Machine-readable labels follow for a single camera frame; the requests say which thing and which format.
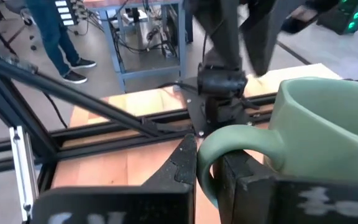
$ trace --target green light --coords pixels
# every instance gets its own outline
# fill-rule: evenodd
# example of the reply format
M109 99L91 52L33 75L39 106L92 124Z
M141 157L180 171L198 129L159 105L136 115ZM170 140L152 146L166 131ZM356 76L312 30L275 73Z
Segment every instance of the green light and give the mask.
M351 28L353 28L354 27L354 22L351 22L351 23L349 23L349 25L348 25L348 29L351 29Z
M353 19L357 19L357 18L358 18L358 12L353 16Z

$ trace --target metal bracket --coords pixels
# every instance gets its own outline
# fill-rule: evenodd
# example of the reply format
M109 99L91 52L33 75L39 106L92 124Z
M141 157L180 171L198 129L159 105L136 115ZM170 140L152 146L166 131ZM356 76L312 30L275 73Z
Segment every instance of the metal bracket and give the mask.
M22 220L26 222L30 219L33 204L39 196L34 158L29 135L24 132L21 126L9 128L9 134L11 136Z

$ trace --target person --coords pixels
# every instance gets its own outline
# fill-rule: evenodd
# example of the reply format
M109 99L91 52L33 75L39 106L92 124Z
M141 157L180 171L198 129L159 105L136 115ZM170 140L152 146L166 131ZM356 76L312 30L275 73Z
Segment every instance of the person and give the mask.
M96 62L85 60L78 55L67 33L67 27L63 25L58 9L53 0L25 0L27 8L37 24L45 51L55 65L59 74L67 82L84 83L87 78L73 71L76 68L91 68ZM62 48L71 68L64 62Z

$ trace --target jeans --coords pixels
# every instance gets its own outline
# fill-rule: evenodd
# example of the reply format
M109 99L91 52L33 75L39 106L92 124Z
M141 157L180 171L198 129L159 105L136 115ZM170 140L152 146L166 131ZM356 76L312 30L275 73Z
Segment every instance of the jeans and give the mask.
M63 55L58 46L66 54L66 59L71 65L75 65L80 56L74 48L68 34L67 28L55 6L53 0L25 0L32 17L37 24L45 51L49 59L55 65L59 74L64 77L69 71L69 66L64 62Z

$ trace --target mug handle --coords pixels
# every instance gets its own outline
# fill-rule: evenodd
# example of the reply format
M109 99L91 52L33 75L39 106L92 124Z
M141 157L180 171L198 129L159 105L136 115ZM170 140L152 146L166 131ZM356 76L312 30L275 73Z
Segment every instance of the mug handle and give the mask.
M210 134L197 152L197 178L204 194L215 207L218 201L209 172L213 163L224 154L243 149L260 152L280 167L284 162L284 142L276 130L259 129L247 125L231 125Z

